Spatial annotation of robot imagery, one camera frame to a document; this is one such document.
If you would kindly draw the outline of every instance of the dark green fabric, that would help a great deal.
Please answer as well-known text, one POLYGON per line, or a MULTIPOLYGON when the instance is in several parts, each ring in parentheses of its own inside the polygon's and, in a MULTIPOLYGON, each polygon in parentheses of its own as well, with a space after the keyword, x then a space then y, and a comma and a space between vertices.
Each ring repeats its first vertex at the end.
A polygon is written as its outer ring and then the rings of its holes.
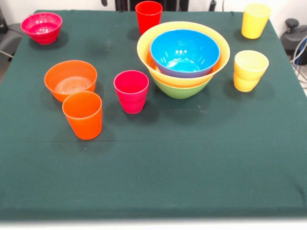
POLYGON ((0 219, 307 215, 307 100, 271 23, 247 40, 242 13, 163 12, 163 22, 220 32, 230 60, 189 99, 167 97, 151 80, 144 110, 128 115, 113 78, 127 69, 149 76, 135 13, 56 13, 58 40, 23 38, 0 85, 0 219), (245 49, 270 61, 250 93, 232 80, 245 49), (46 71, 68 59, 98 71, 103 131, 91 141, 75 137, 44 86, 46 71))

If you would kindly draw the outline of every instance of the plastic bowl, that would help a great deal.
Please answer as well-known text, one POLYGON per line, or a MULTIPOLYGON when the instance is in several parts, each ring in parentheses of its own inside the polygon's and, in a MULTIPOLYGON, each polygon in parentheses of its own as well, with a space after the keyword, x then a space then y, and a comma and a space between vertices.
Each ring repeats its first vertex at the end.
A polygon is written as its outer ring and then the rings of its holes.
POLYGON ((160 82, 153 75, 152 77, 153 77, 155 84, 159 87, 160 90, 162 90, 167 96, 176 98, 176 99, 186 99, 191 96, 194 96, 195 94, 199 93, 211 80, 210 78, 205 83, 199 86, 195 86, 195 87, 178 88, 178 87, 169 86, 169 85, 166 85, 160 82))
POLYGON ((230 48, 223 36, 205 25, 191 22, 168 22, 150 28, 140 37, 137 44, 137 52, 141 62, 147 67, 152 76, 154 76, 161 83, 178 88, 200 86, 219 72, 227 64, 230 57, 230 48), (152 41, 161 33, 176 29, 188 29, 204 33, 210 36, 218 44, 221 53, 220 59, 214 65, 211 73, 197 78, 177 78, 165 75, 157 70, 157 66, 150 54, 150 45, 152 41))
POLYGON ((37 43, 48 45, 57 39, 62 23, 62 18, 56 13, 35 13, 21 23, 21 29, 37 43))
POLYGON ((60 102, 76 92, 94 92, 96 80, 95 67, 80 60, 63 61, 51 67, 45 74, 45 86, 60 102))
POLYGON ((220 57, 217 43, 193 30, 173 30, 159 35, 150 52, 163 74, 178 78, 206 75, 220 57))

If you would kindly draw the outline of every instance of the yellow cup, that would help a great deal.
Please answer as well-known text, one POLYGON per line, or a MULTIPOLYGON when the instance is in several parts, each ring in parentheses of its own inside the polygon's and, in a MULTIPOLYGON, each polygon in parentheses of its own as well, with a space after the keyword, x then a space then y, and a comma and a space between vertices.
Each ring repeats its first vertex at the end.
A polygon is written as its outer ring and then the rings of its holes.
POLYGON ((252 91, 269 66, 269 60, 262 53, 243 50, 235 56, 235 88, 242 92, 252 91))
POLYGON ((243 13, 242 35, 249 39, 259 38, 270 14, 271 9, 264 4, 248 4, 243 13))

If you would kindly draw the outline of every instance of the orange cup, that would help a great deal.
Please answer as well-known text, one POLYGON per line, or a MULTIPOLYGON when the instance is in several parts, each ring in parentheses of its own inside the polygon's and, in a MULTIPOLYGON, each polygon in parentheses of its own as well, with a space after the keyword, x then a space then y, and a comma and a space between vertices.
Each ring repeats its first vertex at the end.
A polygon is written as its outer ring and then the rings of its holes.
POLYGON ((45 85, 52 95, 63 102, 75 92, 94 92, 97 71, 90 63, 80 60, 63 61, 45 74, 45 85))
POLYGON ((68 96, 62 105, 75 135, 83 140, 97 137, 102 129, 102 100, 94 92, 82 91, 68 96))

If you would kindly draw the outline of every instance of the red cup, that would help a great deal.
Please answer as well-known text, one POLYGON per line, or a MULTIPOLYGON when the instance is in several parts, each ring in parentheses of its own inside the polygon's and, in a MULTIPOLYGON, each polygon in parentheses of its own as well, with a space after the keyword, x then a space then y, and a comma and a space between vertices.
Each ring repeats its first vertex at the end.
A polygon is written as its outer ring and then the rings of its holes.
POLYGON ((142 111, 149 88, 148 77, 136 70, 119 73, 113 81, 119 103, 128 114, 142 111))
POLYGON ((141 35, 160 23, 162 10, 162 5, 155 1, 142 1, 135 6, 141 35))

